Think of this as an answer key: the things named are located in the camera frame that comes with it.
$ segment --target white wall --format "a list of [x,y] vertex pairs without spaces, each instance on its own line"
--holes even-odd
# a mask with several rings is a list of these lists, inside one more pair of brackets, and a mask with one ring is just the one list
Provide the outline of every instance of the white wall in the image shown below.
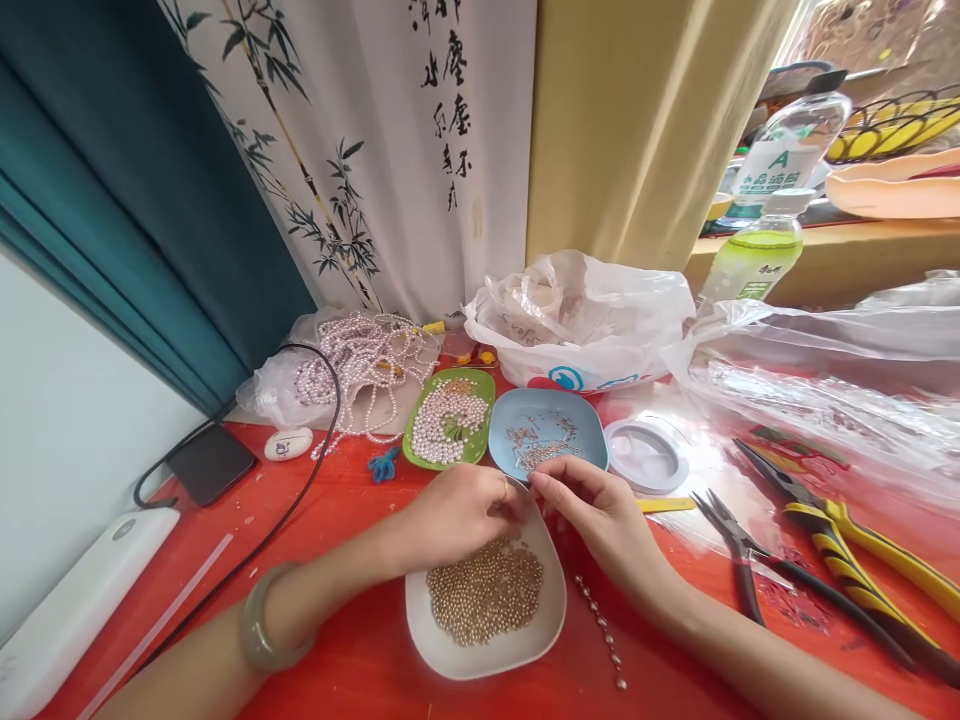
[[202,419],[0,252],[0,642]]

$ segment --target bracelet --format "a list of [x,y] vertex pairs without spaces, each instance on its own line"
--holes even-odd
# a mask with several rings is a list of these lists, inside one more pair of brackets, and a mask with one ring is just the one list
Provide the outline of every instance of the bracelet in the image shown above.
[[300,662],[304,655],[313,647],[313,638],[294,650],[278,650],[267,638],[263,621],[263,605],[267,598],[267,590],[281,575],[293,570],[297,563],[283,563],[271,568],[253,590],[243,605],[240,618],[240,641],[243,647],[243,656],[257,670],[274,673],[292,668]]

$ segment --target water bottle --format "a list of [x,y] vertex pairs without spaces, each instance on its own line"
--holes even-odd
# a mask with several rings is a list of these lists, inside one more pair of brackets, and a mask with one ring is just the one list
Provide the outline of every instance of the water bottle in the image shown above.
[[717,251],[697,297],[699,315],[717,300],[763,300],[803,251],[797,216],[813,200],[813,190],[778,190],[758,220],[729,238]]
[[818,75],[803,97],[767,121],[733,181],[733,204],[718,224],[749,225],[774,192],[806,185],[850,118],[850,98],[837,92],[846,76],[846,70]]

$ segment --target green dish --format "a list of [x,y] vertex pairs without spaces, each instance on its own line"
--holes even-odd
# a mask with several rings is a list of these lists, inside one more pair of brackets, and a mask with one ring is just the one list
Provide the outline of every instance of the green dish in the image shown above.
[[483,417],[483,424],[479,430],[470,436],[470,439],[467,440],[463,446],[463,456],[460,458],[460,462],[476,463],[487,451],[487,435],[490,433],[490,413],[493,411],[493,404],[497,400],[497,384],[493,381],[493,378],[483,370],[474,370],[473,368],[450,368],[449,370],[441,370],[424,383],[423,392],[421,392],[420,397],[417,398],[417,404],[413,408],[413,414],[410,415],[410,420],[407,421],[406,432],[403,433],[403,454],[407,460],[418,467],[426,468],[427,470],[436,470],[438,472],[450,467],[449,465],[429,462],[417,456],[413,452],[411,443],[413,442],[413,422],[417,419],[417,413],[420,412],[420,406],[423,404],[424,399],[433,391],[437,383],[443,380],[452,380],[456,377],[466,378],[467,380],[475,382],[477,385],[474,394],[478,398],[487,401],[487,412]]

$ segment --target yellow basket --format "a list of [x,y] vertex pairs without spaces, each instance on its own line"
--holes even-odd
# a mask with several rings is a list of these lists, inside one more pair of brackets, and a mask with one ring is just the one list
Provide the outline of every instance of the yellow basket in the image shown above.
[[850,116],[827,152],[827,161],[843,164],[896,157],[932,140],[960,123],[958,92],[960,84],[865,105]]

